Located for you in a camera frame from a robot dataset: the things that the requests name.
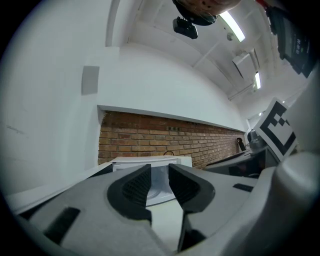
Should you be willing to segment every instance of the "brick wall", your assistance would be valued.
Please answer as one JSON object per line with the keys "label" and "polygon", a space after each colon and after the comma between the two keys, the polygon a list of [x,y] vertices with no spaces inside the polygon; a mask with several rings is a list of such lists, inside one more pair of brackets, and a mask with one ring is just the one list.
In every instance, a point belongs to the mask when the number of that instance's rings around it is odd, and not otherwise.
{"label": "brick wall", "polygon": [[216,126],[125,112],[106,111],[99,138],[98,163],[116,157],[192,157],[198,169],[239,152],[243,132]]}

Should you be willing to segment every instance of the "fluorescent light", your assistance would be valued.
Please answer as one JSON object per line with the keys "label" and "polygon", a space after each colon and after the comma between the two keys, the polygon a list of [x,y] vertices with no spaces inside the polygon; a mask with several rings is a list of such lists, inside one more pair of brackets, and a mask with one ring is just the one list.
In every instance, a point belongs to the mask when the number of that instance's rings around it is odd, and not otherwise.
{"label": "fluorescent light", "polygon": [[221,13],[220,16],[229,25],[238,40],[242,42],[246,37],[230,13],[225,11],[224,13]]}
{"label": "fluorescent light", "polygon": [[261,82],[260,82],[259,72],[257,72],[254,77],[255,77],[256,88],[260,89],[261,88]]}

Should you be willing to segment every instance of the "ceiling light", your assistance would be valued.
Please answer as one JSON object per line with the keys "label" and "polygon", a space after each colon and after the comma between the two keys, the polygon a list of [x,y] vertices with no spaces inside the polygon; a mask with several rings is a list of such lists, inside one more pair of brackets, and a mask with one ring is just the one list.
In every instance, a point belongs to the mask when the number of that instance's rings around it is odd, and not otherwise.
{"label": "ceiling light", "polygon": [[261,88],[261,82],[260,82],[259,72],[257,72],[254,77],[255,77],[256,88],[260,89]]}
{"label": "ceiling light", "polygon": [[242,42],[246,37],[230,13],[225,11],[224,13],[221,13],[220,16],[229,25],[238,40]]}

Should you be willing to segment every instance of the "camera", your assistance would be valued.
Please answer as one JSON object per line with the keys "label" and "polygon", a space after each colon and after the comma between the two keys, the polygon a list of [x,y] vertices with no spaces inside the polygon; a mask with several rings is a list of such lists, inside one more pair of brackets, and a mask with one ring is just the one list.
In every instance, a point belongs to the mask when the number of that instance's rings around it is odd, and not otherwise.
{"label": "camera", "polygon": [[186,19],[177,17],[173,20],[174,32],[184,35],[191,39],[198,38],[198,31],[195,25]]}

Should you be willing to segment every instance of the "white ceiling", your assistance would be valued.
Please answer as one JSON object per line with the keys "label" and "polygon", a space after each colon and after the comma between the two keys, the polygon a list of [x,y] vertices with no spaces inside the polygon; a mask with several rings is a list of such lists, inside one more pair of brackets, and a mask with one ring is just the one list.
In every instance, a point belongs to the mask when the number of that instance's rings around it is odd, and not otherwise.
{"label": "white ceiling", "polygon": [[242,29],[245,40],[235,37],[221,17],[210,26],[196,26],[197,39],[190,39],[173,30],[173,19],[180,13],[172,0],[143,0],[138,8],[129,42],[143,44],[168,53],[194,67],[234,99],[251,93],[252,83],[245,82],[232,59],[245,49],[254,47],[259,65],[261,83],[273,77],[282,65],[277,54],[277,39],[271,35],[264,10],[254,0],[242,0],[229,13]]}

